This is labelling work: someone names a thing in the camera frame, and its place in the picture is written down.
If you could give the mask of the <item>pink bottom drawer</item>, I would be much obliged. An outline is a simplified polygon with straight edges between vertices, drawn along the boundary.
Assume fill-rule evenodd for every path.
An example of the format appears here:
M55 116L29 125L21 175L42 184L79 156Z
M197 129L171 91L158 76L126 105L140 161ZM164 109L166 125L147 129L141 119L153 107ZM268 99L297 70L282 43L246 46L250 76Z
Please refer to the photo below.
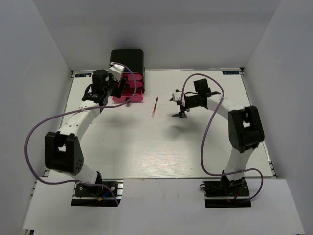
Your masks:
M113 97L113 101L117 103L123 103L131 99L132 95L134 94L134 89L127 89L123 91L123 94L120 98ZM132 98L131 102L142 102L143 101L143 90L137 89L134 97Z

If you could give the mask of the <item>pink drawer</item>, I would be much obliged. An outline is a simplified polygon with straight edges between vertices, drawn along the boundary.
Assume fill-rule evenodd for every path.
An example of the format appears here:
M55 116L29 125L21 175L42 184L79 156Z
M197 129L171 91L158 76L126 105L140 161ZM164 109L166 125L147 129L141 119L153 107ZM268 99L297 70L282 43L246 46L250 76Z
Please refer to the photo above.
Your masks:
M113 97L113 101L117 103L123 103L131 99L132 95L134 94L134 89L127 89L123 91L123 94L120 98ZM143 90L137 89L134 97L132 98L131 102L142 102L143 101Z
M128 88L141 88L144 84L141 81L128 81L127 83Z
M122 77L127 78L128 81L141 81L143 79L142 75L138 73L134 74L124 73Z

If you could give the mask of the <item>pink top drawer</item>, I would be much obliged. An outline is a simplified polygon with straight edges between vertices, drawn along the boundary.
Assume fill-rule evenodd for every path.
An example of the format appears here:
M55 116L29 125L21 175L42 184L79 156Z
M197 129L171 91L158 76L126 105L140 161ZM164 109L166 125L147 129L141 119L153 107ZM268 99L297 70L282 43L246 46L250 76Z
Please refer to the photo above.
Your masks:
M143 79L142 75L138 73L134 74L124 73L122 77L127 78L128 81L141 81Z

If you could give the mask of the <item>red pen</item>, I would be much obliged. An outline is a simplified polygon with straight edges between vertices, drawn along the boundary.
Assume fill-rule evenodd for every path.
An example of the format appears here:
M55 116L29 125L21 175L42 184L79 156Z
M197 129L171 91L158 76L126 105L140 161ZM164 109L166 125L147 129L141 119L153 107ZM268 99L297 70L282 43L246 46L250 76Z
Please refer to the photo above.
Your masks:
M152 113L151 113L151 117L152 117L152 118L154 118L154 116L155 116L156 108L157 108L157 104L158 104L158 100L159 100L159 97L157 96L157 97L156 97L155 104L154 104L154 107L153 107L153 110L152 110Z

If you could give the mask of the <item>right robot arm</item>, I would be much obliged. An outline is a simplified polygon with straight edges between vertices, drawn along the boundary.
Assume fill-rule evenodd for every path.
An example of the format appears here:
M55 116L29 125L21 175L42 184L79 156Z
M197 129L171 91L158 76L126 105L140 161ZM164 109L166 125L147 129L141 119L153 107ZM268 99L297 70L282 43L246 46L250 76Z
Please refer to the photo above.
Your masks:
M206 79L194 81L194 92L178 89L172 94L171 102L180 107L173 117L187 118L186 112L191 108L204 107L213 114L208 125L218 114L228 122L228 138L232 146L230 157L222 176L221 190L226 195L233 195L245 176L248 160L254 150L263 142L265 135L257 107L235 104L224 97L224 92L212 91Z

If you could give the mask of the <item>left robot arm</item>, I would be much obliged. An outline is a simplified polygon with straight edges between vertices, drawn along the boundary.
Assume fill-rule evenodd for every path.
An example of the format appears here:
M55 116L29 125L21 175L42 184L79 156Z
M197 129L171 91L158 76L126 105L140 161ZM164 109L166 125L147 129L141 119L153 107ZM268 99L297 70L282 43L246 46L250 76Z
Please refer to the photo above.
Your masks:
M94 119L107 107L108 98L122 95L127 82L122 75L124 69L115 64L108 70L95 70L78 111L58 131L48 132L45 137L46 167L87 183L86 188L92 195L103 191L102 178L84 162L80 141Z

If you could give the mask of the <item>black drawer cabinet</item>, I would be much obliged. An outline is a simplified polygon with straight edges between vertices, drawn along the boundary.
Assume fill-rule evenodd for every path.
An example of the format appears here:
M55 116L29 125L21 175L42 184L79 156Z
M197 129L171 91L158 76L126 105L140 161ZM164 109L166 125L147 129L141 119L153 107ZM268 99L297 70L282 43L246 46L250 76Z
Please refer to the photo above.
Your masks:
M114 49L110 54L110 62L119 62L131 69L136 81L142 83L140 86L145 92L145 61L144 52L138 48Z

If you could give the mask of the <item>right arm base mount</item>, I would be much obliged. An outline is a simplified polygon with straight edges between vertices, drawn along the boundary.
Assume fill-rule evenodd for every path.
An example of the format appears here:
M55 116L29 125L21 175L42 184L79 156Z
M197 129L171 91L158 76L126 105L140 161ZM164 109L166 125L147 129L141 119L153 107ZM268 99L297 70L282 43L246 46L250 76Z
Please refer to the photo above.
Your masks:
M227 187L221 181L203 181L199 185L204 192L206 208L250 208L251 199L246 180L239 186Z

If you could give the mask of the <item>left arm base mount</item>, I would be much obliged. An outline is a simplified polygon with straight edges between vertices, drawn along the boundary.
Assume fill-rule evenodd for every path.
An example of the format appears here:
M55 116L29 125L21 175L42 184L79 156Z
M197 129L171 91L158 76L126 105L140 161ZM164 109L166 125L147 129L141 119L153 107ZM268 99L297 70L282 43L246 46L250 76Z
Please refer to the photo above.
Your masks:
M117 207L123 194L123 179L103 180L106 187L88 187L76 184L71 200L74 207Z

